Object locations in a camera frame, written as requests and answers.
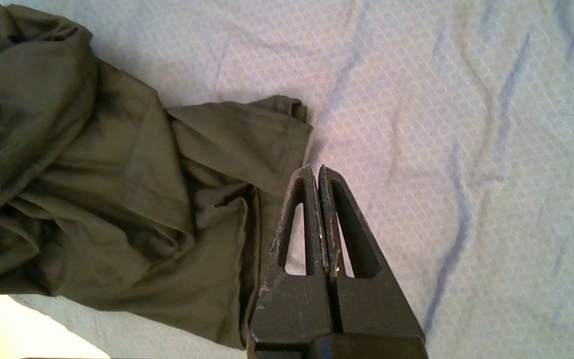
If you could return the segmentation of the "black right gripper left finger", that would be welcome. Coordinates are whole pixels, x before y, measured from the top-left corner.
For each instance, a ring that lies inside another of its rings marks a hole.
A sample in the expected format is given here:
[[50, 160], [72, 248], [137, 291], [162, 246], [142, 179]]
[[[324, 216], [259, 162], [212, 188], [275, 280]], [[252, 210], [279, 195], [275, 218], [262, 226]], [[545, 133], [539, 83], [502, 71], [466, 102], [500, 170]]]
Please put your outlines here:
[[[297, 206], [304, 214], [305, 275], [287, 272]], [[268, 266], [249, 323], [251, 357], [305, 357], [310, 343], [333, 330], [327, 284], [325, 231], [310, 166], [294, 171], [281, 211]]]

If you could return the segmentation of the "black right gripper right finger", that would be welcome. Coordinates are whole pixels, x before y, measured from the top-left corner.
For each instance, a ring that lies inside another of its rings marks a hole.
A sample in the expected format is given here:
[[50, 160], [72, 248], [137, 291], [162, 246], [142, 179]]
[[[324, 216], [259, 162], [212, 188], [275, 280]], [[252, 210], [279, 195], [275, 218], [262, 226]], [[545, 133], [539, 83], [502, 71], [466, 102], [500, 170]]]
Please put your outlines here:
[[332, 312], [341, 332], [423, 337], [424, 332], [347, 181], [319, 170]]

